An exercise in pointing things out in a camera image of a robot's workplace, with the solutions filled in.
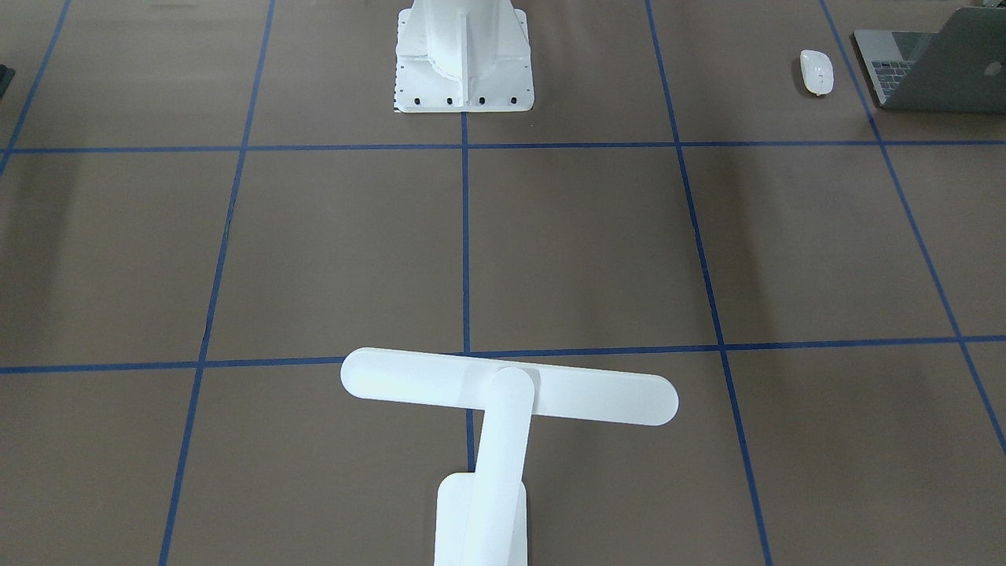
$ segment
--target laptop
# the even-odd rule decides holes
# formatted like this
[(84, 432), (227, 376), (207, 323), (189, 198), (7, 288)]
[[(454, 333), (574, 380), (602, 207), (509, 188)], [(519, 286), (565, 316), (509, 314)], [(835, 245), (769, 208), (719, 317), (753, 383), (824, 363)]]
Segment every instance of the laptop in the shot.
[(940, 33), (853, 36), (880, 108), (1006, 113), (1006, 9), (960, 8)]

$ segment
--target floor tile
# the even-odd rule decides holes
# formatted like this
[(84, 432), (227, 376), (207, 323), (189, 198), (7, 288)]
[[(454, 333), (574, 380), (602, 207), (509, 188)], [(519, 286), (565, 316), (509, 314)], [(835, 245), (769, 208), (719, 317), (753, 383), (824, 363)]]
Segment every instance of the floor tile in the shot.
[(673, 150), (470, 159), (473, 349), (715, 344)]
[(351, 397), (337, 366), (209, 370), (173, 566), (433, 564), (465, 413)]
[(4, 2), (0, 5), (0, 21), (17, 22), (16, 25), (5, 25), (0, 34), (0, 64), (16, 72), (0, 101), (0, 144), (4, 148), (42, 64), (62, 5), (63, 0)]
[(460, 352), (460, 161), (459, 151), (249, 154), (210, 358)]
[(1006, 146), (888, 151), (961, 332), (1006, 334)]
[[(818, 3), (745, 9), (731, 2), (659, 0), (653, 12), (681, 139), (874, 139)], [(831, 93), (807, 90), (803, 49), (822, 51), (835, 64)]]
[(18, 147), (239, 144), (267, 12), (267, 0), (72, 4)]
[(192, 372), (3, 376), (7, 564), (157, 561)]
[[(995, 114), (897, 112), (881, 110), (871, 91), (865, 67), (859, 57), (852, 32), (857, 29), (891, 29), (936, 33), (961, 6), (978, 2), (951, 0), (945, 2), (898, 2), (875, 0), (845, 0), (827, 2), (838, 28), (839, 36), (852, 64), (852, 73), (859, 83), (867, 106), (876, 120), (884, 140), (958, 140), (1006, 139), (1006, 116)], [(836, 66), (844, 66), (835, 61)], [(836, 76), (844, 73), (836, 68)]]
[(673, 139), (643, 2), (514, 5), (527, 12), (534, 109), (472, 114), (472, 142)]
[(681, 400), (660, 427), (532, 418), (531, 564), (762, 563), (718, 354), (522, 361), (659, 375)]
[(685, 157), (726, 342), (953, 334), (876, 148)]
[(968, 351), (1002, 429), (1006, 426), (1006, 343), (972, 344)]
[(394, 112), (398, 11), (411, 2), (279, 2), (255, 144), (460, 143), (457, 114)]
[(0, 365), (195, 360), (235, 159), (11, 159), (0, 181)]
[(995, 564), (1006, 458), (956, 345), (730, 355), (774, 563)]

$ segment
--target black object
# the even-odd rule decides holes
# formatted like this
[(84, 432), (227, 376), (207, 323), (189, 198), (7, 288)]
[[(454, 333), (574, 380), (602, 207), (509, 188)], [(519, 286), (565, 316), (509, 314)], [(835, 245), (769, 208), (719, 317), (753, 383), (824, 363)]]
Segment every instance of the black object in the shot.
[(13, 77), (14, 69), (0, 64), (0, 99), (3, 98), (3, 93), (7, 90), (7, 85), (10, 84), (10, 79)]

